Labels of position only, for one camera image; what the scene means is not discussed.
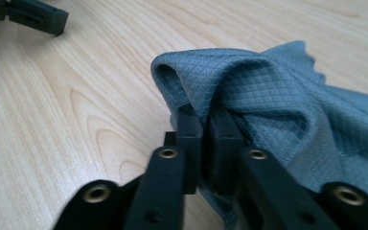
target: wood grain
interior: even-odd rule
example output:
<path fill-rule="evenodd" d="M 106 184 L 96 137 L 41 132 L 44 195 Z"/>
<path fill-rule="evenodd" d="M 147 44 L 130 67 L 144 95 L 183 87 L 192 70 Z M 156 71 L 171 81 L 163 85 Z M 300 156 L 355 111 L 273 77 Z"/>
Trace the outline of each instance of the wood grain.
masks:
<path fill-rule="evenodd" d="M 368 1 L 45 1 L 58 37 L 0 22 L 0 229 L 50 229 L 83 184 L 125 184 L 172 130 L 150 75 L 164 52 L 300 39 L 328 83 L 368 93 Z M 186 229 L 222 229 L 200 195 Z"/>

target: wooden table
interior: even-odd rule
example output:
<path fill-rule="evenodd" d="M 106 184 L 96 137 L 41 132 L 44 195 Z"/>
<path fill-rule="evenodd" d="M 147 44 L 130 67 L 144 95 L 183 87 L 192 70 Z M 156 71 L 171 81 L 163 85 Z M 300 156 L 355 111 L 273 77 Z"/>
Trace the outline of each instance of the wooden table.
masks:
<path fill-rule="evenodd" d="M 95 179 L 125 184 L 172 130 L 150 75 L 164 52 L 307 41 L 328 84 L 368 93 L 368 1 L 46 1 L 53 37 L 0 22 L 0 229 L 50 229 Z M 222 229 L 188 195 L 186 229 Z"/>

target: black clip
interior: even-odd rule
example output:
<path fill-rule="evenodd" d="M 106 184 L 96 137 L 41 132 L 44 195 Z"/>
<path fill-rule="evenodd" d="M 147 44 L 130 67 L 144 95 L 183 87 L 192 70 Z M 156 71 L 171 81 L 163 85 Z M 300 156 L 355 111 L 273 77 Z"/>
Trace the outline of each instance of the black clip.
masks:
<path fill-rule="evenodd" d="M 9 20 L 36 30 L 61 35 L 68 18 L 68 12 L 35 0 L 0 0 L 0 21 Z"/>

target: brass grommet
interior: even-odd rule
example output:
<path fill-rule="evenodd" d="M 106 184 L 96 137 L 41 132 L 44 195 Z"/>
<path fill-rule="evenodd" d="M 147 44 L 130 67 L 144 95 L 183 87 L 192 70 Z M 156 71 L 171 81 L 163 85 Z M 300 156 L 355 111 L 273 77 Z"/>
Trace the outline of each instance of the brass grommet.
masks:
<path fill-rule="evenodd" d="M 256 160 L 264 160 L 267 158 L 267 154 L 264 151 L 253 149 L 249 152 L 249 156 Z"/>
<path fill-rule="evenodd" d="M 106 200 L 110 194 L 111 192 L 109 187 L 101 184 L 87 190 L 82 198 L 88 203 L 99 203 Z"/>
<path fill-rule="evenodd" d="M 178 155 L 178 152 L 174 149 L 163 149 L 159 152 L 159 156 L 170 159 L 175 158 Z"/>
<path fill-rule="evenodd" d="M 343 186 L 333 189 L 333 195 L 336 196 L 340 201 L 354 206 L 362 205 L 365 202 L 362 195 Z"/>

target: gray cloth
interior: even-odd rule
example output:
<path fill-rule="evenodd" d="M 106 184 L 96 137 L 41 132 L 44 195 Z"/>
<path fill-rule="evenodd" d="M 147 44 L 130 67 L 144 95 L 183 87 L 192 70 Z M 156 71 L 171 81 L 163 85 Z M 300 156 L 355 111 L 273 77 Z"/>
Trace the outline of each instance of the gray cloth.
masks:
<path fill-rule="evenodd" d="M 325 85 L 313 64 L 305 43 L 296 41 L 260 54 L 166 53 L 151 72 L 173 127 L 181 105 L 191 103 L 205 123 L 217 104 L 301 185 L 319 191 L 326 182 L 343 181 L 368 193 L 368 95 Z"/>

